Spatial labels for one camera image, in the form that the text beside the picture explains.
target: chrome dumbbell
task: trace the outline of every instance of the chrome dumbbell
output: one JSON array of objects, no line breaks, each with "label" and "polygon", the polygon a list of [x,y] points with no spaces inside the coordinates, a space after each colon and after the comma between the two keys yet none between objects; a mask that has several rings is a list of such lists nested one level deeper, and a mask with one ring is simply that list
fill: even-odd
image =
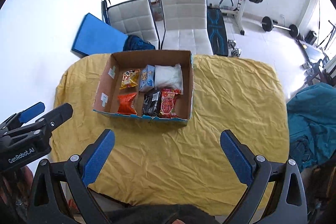
[{"label": "chrome dumbbell", "polygon": [[234,41],[233,39],[229,39],[227,45],[229,48],[232,49],[231,57],[240,57],[242,50],[240,48],[236,48],[236,41]]}]

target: blue board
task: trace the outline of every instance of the blue board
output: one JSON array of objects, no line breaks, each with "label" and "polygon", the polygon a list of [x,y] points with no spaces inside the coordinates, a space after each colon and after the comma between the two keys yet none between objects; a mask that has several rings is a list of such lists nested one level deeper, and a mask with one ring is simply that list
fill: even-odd
[{"label": "blue board", "polygon": [[122,52],[128,35],[88,13],[79,27],[72,50],[82,55]]}]

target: open box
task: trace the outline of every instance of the open box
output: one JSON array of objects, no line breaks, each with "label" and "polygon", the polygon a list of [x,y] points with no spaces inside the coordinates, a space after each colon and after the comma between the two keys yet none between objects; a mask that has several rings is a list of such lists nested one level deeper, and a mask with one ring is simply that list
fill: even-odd
[{"label": "open box", "polygon": [[[178,95],[175,112],[178,118],[159,118],[142,115],[142,105],[144,93],[139,92],[138,85],[133,88],[120,90],[123,73],[130,69],[144,69],[147,65],[175,66],[180,64],[183,76],[183,95]],[[137,115],[118,114],[119,100],[118,95],[137,92],[134,99],[134,109]],[[100,77],[97,88],[93,110],[109,117],[127,117],[151,119],[154,121],[179,121],[187,122],[191,116],[193,97],[193,66],[190,51],[171,51],[171,50],[146,50],[116,52],[111,54],[103,74]]]}]

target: white pouch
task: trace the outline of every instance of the white pouch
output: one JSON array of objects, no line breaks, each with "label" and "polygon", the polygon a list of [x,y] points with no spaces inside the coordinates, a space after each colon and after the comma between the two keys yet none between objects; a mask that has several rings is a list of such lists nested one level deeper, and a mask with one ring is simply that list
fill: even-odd
[{"label": "white pouch", "polygon": [[177,89],[183,94],[183,77],[180,64],[172,66],[155,65],[154,86],[158,89]]}]

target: teal garment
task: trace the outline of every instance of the teal garment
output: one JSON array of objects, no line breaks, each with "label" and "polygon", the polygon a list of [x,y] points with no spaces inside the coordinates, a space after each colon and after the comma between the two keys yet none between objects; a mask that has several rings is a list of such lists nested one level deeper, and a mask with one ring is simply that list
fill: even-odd
[{"label": "teal garment", "polygon": [[300,171],[321,165],[336,149],[336,89],[318,83],[299,91],[287,103],[289,157]]}]

